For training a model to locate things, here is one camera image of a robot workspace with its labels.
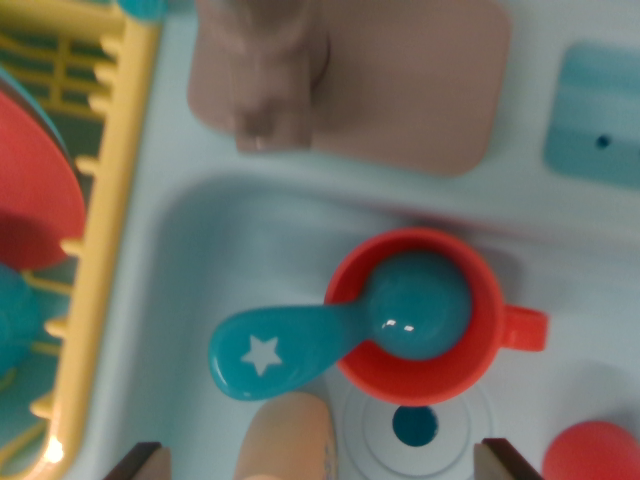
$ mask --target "spoon handle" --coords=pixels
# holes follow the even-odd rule
[[[211,373],[230,397],[263,400],[304,385],[368,336],[356,303],[251,310],[214,332]]]

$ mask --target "star print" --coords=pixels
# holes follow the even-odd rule
[[[282,360],[276,354],[276,346],[278,345],[278,337],[274,337],[266,342],[251,335],[249,337],[251,348],[241,358],[243,362],[253,363],[256,373],[259,377],[264,375],[269,365],[280,365]]]

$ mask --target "red toy object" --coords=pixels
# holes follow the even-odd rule
[[[395,230],[360,245],[336,270],[325,303],[355,300],[376,265],[392,255],[416,250],[441,253],[460,268],[471,287],[471,323],[455,347],[431,360],[403,360],[371,341],[363,343],[338,363],[361,390],[398,405],[432,405],[471,387],[500,347],[544,350],[547,315],[506,306],[495,276],[478,253],[451,235],[427,228]]]
[[[65,238],[82,236],[85,206],[54,139],[0,90],[0,263],[40,269],[66,258]]]
[[[640,444],[608,422],[585,422],[565,430],[544,458],[545,480],[638,480]]]

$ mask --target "sink drain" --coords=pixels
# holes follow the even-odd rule
[[[473,477],[473,444],[494,435],[488,401],[476,385],[431,407],[380,402],[353,388],[343,417],[349,457],[366,478]]]

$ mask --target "toy kitchen sink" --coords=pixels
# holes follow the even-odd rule
[[[539,467],[560,431],[589,419],[640,435],[640,194],[630,180],[640,178],[640,157],[608,150],[640,144],[627,125],[640,118],[640,6],[500,3],[513,37],[491,144],[456,178],[316,151],[238,153],[231,136],[206,128],[187,105],[197,17],[189,2],[174,5],[83,446],[66,480],[102,478],[144,440],[171,448],[174,478],[231,478],[260,403],[231,400],[213,383],[215,326],[247,308],[321,302],[351,249],[409,225],[464,239],[509,302],[547,311],[547,350],[499,353],[478,384],[433,406],[438,433],[421,447],[394,433],[398,406],[366,397],[331,369],[306,389],[331,406],[341,480],[468,480],[473,443],[488,436],[508,437]],[[584,112],[575,123],[572,108]],[[597,167],[595,155],[604,162]],[[624,178],[612,173],[618,168]]]

